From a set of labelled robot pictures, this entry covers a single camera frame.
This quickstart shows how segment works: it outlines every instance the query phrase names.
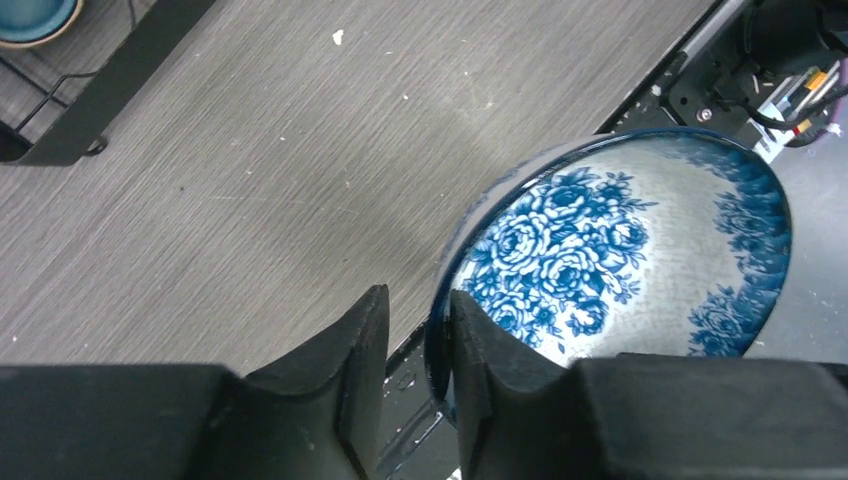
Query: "cable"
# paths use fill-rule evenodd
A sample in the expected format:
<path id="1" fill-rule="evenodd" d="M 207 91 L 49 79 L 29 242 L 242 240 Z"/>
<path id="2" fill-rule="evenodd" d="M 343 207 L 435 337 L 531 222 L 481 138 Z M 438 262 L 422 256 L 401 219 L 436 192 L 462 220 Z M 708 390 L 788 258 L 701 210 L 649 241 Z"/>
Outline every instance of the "cable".
<path id="1" fill-rule="evenodd" d="M 792 130 L 793 128 L 803 123 L 805 120 L 808 120 L 810 117 L 819 114 L 822 110 L 830 106 L 830 104 L 846 95 L 848 95 L 848 85 L 843 85 L 832 92 L 828 92 L 818 101 L 815 101 L 796 112 L 795 118 L 793 118 L 792 120 L 785 121 L 763 115 L 754 106 L 744 100 L 719 99 L 717 100 L 717 102 L 720 105 L 725 105 L 728 107 L 742 108 L 751 117 L 751 120 L 759 123 L 760 125 L 768 129 L 786 131 Z"/>

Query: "wood grain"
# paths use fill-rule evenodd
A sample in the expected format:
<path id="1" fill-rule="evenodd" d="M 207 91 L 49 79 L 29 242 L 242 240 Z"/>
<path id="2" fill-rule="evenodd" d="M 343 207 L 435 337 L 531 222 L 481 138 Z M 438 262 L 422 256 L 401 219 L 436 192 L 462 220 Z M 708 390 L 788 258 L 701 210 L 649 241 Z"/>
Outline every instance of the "wood grain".
<path id="1" fill-rule="evenodd" d="M 221 0 L 104 154 L 2 169 L 0 360 L 248 371 L 374 283 L 393 348 L 477 193 L 593 131 L 710 3 Z"/>

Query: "bowl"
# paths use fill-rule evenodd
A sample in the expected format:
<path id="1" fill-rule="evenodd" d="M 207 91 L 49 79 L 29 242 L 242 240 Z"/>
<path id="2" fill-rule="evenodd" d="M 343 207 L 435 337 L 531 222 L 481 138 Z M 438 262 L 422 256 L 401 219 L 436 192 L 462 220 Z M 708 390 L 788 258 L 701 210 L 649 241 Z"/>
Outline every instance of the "bowl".
<path id="1" fill-rule="evenodd" d="M 721 135 L 642 130 L 543 152 L 489 188 L 445 248 L 425 338 L 434 394 L 449 394 L 452 289 L 563 367 L 739 356 L 774 308 L 791 239 L 778 179 Z"/>
<path id="2" fill-rule="evenodd" d="M 0 47 L 29 48 L 58 37 L 82 5 L 83 0 L 0 1 Z"/>

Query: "brown rim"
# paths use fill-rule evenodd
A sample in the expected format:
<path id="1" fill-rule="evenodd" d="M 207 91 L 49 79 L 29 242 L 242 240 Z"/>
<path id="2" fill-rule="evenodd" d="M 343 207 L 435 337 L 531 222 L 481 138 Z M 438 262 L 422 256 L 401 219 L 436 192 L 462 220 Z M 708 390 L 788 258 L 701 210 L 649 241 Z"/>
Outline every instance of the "brown rim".
<path id="1" fill-rule="evenodd" d="M 65 33 L 65 30 L 67 30 L 68 27 L 70 27 L 71 24 L 74 23 L 74 21 L 77 19 L 80 12 L 82 11 L 82 4 L 83 3 L 85 3 L 85 0 L 77 0 L 77 4 L 74 7 L 74 11 L 71 12 L 71 16 L 68 17 L 68 20 L 61 27 L 59 27 L 55 32 L 51 33 L 50 35 L 43 37 L 43 38 L 39 38 L 38 40 L 34 40 L 32 42 L 26 42 L 26 43 L 10 43 L 10 42 L 4 42 L 3 40 L 0 40 L 0 48 L 9 48 L 9 49 L 20 50 L 20 49 L 24 49 L 24 48 L 32 48 L 32 47 L 35 47 L 35 46 L 38 46 L 38 45 L 41 45 L 43 43 L 47 43 L 47 42 L 53 40 L 54 38 L 58 37 L 59 35 Z"/>

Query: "blue floral pattern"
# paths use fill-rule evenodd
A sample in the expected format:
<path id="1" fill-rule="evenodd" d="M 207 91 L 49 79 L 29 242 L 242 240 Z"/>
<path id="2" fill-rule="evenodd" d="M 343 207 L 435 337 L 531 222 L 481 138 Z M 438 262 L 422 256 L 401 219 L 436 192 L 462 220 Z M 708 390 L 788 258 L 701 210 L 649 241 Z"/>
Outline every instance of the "blue floral pattern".
<path id="1" fill-rule="evenodd" d="M 735 193 L 717 196 L 715 225 L 731 236 L 728 245 L 744 282 L 738 289 L 717 285 L 692 310 L 689 321 L 697 330 L 689 340 L 689 355 L 742 355 L 774 308 L 789 268 L 792 238 L 784 195 L 762 162 L 736 149 L 695 146 L 683 139 L 669 140 L 667 147 L 667 156 L 686 158 L 736 187 Z"/>
<path id="2" fill-rule="evenodd" d="M 542 333 L 561 340 L 563 329 L 573 336 L 601 332 L 606 298 L 627 304 L 640 293 L 633 274 L 649 235 L 630 214 L 657 203 L 634 198 L 631 180 L 588 167 L 541 180 L 477 241 L 460 288 L 534 348 Z M 567 321 L 557 326 L 562 315 Z M 565 353 L 565 343 L 557 348 Z"/>

